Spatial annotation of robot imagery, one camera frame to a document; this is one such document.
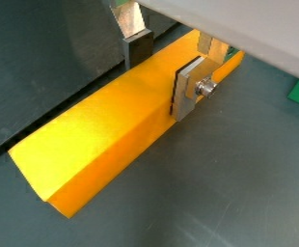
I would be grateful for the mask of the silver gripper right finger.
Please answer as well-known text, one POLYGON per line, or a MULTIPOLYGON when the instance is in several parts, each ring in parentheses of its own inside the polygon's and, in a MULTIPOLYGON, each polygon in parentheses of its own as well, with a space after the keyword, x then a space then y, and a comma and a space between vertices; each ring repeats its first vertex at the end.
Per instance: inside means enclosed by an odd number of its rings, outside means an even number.
POLYGON ((217 83, 210 79, 222 66, 229 45, 205 33, 200 33, 197 51, 192 59, 174 73, 169 114, 177 122, 194 109, 200 96, 210 97, 217 83))

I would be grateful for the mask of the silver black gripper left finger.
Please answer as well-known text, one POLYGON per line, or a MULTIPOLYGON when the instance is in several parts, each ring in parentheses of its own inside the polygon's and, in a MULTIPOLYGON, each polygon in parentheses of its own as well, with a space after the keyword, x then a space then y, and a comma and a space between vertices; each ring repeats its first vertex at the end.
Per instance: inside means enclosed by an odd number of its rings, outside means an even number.
POLYGON ((145 28, 133 0, 109 0, 109 8, 122 34, 125 68, 132 69, 153 54, 153 32, 145 28))

